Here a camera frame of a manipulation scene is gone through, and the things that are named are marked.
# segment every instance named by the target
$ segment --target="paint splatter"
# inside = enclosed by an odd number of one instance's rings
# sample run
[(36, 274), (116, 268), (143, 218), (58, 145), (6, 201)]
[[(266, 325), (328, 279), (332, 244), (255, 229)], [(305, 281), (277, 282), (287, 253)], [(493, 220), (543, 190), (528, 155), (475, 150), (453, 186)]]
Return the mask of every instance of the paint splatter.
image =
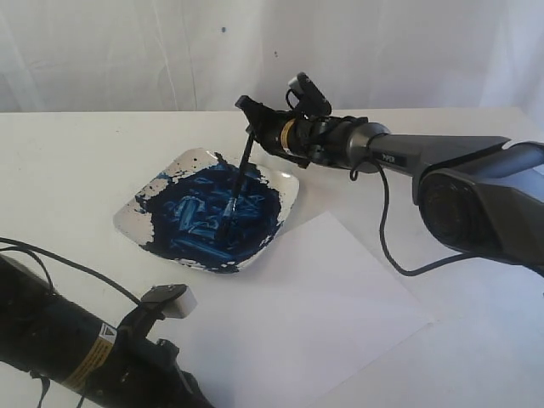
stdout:
[(219, 154), (218, 164), (189, 177), (168, 178), (167, 187), (150, 198), (137, 197), (151, 214), (153, 241), (142, 246), (167, 259), (195, 261), (216, 273), (238, 271), (238, 264), (263, 249), (281, 226), (280, 195), (250, 165), (225, 241), (214, 240), (230, 198), (237, 167)]

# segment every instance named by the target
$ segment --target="white table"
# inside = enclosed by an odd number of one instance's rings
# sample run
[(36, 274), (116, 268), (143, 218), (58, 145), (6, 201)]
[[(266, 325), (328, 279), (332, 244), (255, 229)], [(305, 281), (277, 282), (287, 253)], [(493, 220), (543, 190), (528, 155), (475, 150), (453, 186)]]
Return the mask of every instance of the white table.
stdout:
[[(514, 108), (338, 113), (368, 115), (394, 133), (544, 140)], [(137, 295), (156, 284), (190, 285), (199, 280), (199, 272), (141, 251), (114, 230), (112, 216), (184, 150), (203, 146), (240, 152), (245, 127), (239, 112), (2, 114), (1, 235), (96, 268)], [(252, 159), (293, 172), (301, 179), (300, 196), (286, 230), (331, 211), (436, 319), (313, 408), (544, 404), (541, 277), (522, 268), (473, 260), (404, 278), (388, 266), (379, 246), (377, 224), (383, 192), (378, 176), (361, 174), (359, 181), (352, 183), (347, 172), (317, 166), (298, 169), (266, 156), (260, 148), (255, 149)], [(413, 268), (449, 254), (425, 230), (412, 206), (410, 180), (395, 173), (388, 175), (392, 207), (387, 232), (394, 256), (406, 268)], [(128, 300), (101, 282), (64, 265), (48, 264), (61, 293), (110, 323), (119, 323), (132, 308)], [(199, 298), (199, 302), (213, 299)], [(183, 353), (183, 344), (179, 346)], [(26, 374), (0, 365), (0, 405), (33, 407), (39, 388), (39, 382), (31, 382)], [(46, 407), (69, 407), (76, 405), (77, 397), (53, 386), (46, 401)]]

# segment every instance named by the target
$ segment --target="white sheet of paper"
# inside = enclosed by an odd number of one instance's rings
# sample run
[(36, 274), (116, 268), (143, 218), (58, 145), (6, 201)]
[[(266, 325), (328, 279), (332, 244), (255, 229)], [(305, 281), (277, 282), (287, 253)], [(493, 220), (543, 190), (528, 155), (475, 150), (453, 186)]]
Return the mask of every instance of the white sheet of paper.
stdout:
[(418, 301), (330, 214), (278, 237), (156, 330), (217, 408), (304, 407), (424, 327)]

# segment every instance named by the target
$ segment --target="white plate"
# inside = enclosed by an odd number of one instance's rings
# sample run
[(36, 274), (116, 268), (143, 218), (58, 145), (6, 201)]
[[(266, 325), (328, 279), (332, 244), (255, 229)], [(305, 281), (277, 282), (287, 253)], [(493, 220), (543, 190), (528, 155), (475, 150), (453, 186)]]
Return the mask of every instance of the white plate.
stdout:
[(294, 176), (251, 164), (229, 238), (218, 243), (214, 234), (238, 162), (187, 150), (119, 210), (115, 226), (160, 257), (215, 273), (237, 272), (272, 241), (298, 194)]

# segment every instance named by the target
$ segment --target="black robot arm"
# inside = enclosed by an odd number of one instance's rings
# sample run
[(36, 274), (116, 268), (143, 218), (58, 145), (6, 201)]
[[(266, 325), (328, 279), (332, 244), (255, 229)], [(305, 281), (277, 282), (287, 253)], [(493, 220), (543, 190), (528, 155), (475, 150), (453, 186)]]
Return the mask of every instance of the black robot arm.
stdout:
[[(304, 74), (297, 79), (315, 88)], [(271, 110), (247, 96), (236, 106), (271, 155), (300, 167), (315, 163), (363, 173), (386, 167), (407, 174), (412, 200), (441, 243), (470, 256), (522, 264), (542, 275), (544, 175), (538, 167), (544, 165), (544, 144), (505, 148), (510, 140), (495, 136), (391, 134), (365, 117), (328, 116), (327, 106)]]

